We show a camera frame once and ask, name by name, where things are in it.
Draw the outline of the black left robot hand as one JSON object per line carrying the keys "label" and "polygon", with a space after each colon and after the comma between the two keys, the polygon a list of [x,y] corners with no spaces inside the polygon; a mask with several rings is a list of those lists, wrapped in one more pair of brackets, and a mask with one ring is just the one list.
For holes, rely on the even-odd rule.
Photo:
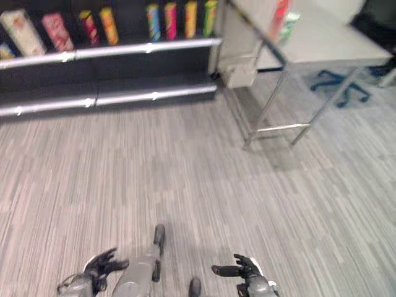
{"label": "black left robot hand", "polygon": [[116,251],[117,248],[113,247],[90,259],[84,267],[83,276],[90,279],[94,296],[107,289],[109,274],[125,270],[129,266],[128,259],[115,259]]}

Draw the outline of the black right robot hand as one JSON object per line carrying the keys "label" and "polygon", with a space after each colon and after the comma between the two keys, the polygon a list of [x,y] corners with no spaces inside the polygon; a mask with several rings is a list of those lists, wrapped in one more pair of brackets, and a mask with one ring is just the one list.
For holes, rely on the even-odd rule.
{"label": "black right robot hand", "polygon": [[234,254],[234,258],[236,259],[236,265],[213,265],[211,267],[212,272],[220,277],[241,277],[243,279],[262,275],[253,258],[240,254]]}

